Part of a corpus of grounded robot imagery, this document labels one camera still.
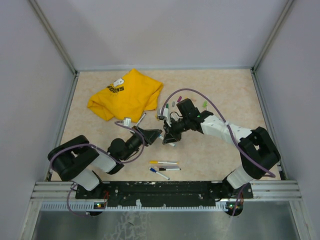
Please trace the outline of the cyan cap marker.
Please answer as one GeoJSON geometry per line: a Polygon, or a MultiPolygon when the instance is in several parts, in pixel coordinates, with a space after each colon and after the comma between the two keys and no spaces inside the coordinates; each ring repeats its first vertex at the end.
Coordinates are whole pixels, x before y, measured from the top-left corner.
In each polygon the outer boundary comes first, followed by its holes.
{"type": "Polygon", "coordinates": [[[163,135],[159,135],[158,138],[162,140],[163,145],[170,145],[172,147],[176,146],[176,144],[171,139],[166,139],[163,135]]]}

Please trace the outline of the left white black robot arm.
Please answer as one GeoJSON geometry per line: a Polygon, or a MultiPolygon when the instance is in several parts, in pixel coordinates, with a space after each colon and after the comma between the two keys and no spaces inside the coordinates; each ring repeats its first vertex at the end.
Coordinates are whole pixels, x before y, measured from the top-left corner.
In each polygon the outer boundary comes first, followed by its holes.
{"type": "Polygon", "coordinates": [[[104,186],[99,176],[89,166],[114,175],[126,163],[135,161],[145,147],[152,145],[161,135],[161,129],[142,129],[134,126],[128,140],[115,138],[105,151],[84,136],[79,135],[51,150],[47,156],[50,168],[63,182],[74,182],[87,194],[97,199],[103,195],[104,186]]]}

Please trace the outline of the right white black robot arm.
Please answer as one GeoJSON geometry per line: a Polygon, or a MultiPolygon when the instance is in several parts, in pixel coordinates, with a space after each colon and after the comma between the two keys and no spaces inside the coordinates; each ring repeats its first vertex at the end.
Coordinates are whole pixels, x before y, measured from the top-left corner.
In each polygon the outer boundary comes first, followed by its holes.
{"type": "Polygon", "coordinates": [[[179,102],[177,107],[178,119],[171,117],[167,107],[157,113],[157,118],[164,123],[164,145],[179,142],[184,132],[192,130],[233,144],[240,153],[241,164],[222,180],[219,198],[235,198],[245,184],[265,174],[273,175],[270,170],[281,156],[265,128],[248,129],[230,124],[210,111],[200,112],[189,98],[179,102]]]}

